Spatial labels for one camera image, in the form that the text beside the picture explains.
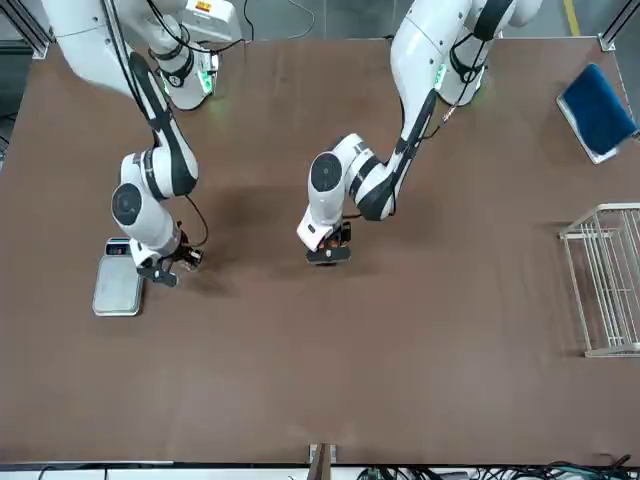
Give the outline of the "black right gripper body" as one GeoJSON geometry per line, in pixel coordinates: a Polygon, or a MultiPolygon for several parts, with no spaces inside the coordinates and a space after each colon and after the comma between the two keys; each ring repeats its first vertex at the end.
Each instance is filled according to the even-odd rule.
{"type": "Polygon", "coordinates": [[[179,231],[179,239],[177,246],[173,249],[171,253],[163,254],[159,258],[159,262],[162,263],[164,261],[184,261],[189,262],[191,259],[191,250],[192,248],[188,244],[188,236],[183,230],[179,231]]]}

